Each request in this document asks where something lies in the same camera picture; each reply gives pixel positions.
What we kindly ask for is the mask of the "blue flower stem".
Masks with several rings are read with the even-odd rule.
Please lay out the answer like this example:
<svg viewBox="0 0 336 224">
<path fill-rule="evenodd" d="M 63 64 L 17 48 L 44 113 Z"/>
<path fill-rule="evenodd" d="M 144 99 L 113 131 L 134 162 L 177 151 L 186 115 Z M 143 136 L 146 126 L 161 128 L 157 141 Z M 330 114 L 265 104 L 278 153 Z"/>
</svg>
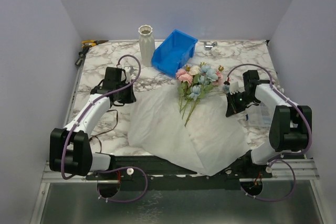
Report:
<svg viewBox="0 0 336 224">
<path fill-rule="evenodd" d="M 191 116 L 201 99 L 205 98 L 206 95 L 215 88 L 209 85 L 206 77 L 206 72 L 209 68 L 212 68 L 212 66 L 205 62 L 201 62 L 199 65 L 193 66 L 200 66 L 201 72 L 193 76 L 193 84 L 188 88 L 187 94 L 183 100 L 183 107 L 180 113 L 185 127 L 190 121 Z M 190 67 L 192 67 L 192 65 L 186 65 L 183 68 L 189 71 Z"/>
</svg>

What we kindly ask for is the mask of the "blue plastic bin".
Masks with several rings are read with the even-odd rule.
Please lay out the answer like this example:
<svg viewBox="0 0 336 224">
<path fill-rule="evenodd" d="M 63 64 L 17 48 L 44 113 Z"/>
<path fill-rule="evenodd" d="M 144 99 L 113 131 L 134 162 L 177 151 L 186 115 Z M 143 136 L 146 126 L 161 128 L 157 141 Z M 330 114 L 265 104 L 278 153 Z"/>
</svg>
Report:
<svg viewBox="0 0 336 224">
<path fill-rule="evenodd" d="M 175 29 L 154 51 L 152 66 L 174 78 L 177 71 L 194 56 L 198 40 Z"/>
</svg>

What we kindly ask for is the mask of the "small pink rose stem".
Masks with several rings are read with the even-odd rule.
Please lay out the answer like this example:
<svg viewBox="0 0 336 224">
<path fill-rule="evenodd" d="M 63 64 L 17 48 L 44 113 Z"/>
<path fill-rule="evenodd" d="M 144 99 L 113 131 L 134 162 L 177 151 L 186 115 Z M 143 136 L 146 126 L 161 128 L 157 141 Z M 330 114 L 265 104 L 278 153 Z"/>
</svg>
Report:
<svg viewBox="0 0 336 224">
<path fill-rule="evenodd" d="M 219 65 L 216 69 L 209 68 L 206 72 L 206 77 L 209 82 L 209 85 L 212 87 L 221 89 L 224 85 L 224 77 L 223 77 L 224 67 Z"/>
</svg>

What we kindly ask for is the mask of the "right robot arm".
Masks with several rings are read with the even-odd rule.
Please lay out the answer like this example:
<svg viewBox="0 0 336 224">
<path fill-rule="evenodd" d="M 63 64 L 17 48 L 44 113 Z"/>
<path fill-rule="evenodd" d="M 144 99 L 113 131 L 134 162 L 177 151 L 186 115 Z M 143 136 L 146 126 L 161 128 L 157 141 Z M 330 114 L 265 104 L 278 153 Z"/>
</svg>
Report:
<svg viewBox="0 0 336 224">
<path fill-rule="evenodd" d="M 263 103 L 272 111 L 268 141 L 250 152 L 250 160 L 241 165 L 249 178 L 260 172 L 260 165 L 285 155 L 303 155 L 312 144 L 312 110 L 298 105 L 279 92 L 272 81 L 261 80 L 257 70 L 243 73 L 244 91 L 226 94 L 226 117 L 244 112 L 251 105 Z"/>
</svg>

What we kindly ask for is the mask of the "white ribbed ceramic vase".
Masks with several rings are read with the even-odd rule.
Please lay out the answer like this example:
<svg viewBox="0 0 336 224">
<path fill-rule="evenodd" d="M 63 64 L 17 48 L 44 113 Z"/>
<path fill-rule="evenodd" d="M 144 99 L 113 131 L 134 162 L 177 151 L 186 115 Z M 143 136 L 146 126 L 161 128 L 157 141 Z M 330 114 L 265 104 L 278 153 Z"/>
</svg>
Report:
<svg viewBox="0 0 336 224">
<path fill-rule="evenodd" d="M 142 25 L 139 27 L 138 32 L 142 64 L 146 67 L 151 67 L 155 51 L 153 28 L 150 25 Z"/>
</svg>

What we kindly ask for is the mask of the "white wrapping paper sheet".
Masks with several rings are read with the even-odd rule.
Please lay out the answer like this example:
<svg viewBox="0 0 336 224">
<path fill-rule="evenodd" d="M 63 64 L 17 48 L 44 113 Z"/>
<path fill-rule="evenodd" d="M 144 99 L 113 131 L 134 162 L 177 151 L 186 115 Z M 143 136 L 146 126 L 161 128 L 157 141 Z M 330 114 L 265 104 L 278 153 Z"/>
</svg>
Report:
<svg viewBox="0 0 336 224">
<path fill-rule="evenodd" d="M 246 154 L 243 127 L 225 116 L 227 101 L 207 95 L 193 113 L 180 112 L 173 85 L 136 93 L 131 105 L 128 142 L 169 162 L 213 176 Z"/>
</svg>

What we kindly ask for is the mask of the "cream rose stem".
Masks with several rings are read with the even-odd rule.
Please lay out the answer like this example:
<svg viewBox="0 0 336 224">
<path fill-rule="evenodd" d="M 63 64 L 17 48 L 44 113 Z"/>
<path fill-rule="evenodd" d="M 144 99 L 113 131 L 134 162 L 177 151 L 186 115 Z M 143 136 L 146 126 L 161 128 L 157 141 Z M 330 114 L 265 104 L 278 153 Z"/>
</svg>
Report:
<svg viewBox="0 0 336 224">
<path fill-rule="evenodd" d="M 192 66 L 190 67 L 188 74 L 191 76 L 195 76 L 201 72 L 200 66 Z"/>
</svg>

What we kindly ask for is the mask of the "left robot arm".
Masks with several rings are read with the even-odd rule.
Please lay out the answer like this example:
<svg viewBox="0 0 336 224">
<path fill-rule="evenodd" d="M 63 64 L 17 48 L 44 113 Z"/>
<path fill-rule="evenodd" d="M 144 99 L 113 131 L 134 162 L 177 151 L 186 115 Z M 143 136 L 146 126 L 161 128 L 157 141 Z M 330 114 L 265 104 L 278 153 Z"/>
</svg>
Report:
<svg viewBox="0 0 336 224">
<path fill-rule="evenodd" d="M 112 106 L 124 106 L 136 101 L 133 86 L 119 90 L 131 83 L 131 66 L 108 67 L 104 79 L 90 91 L 88 102 L 79 114 L 64 128 L 55 128 L 50 134 L 49 167 L 55 172 L 86 176 L 98 171 L 104 179 L 116 175 L 116 166 L 109 154 L 93 153 L 90 146 L 92 132 L 101 117 Z M 106 96 L 113 90 L 119 90 Z"/>
</svg>

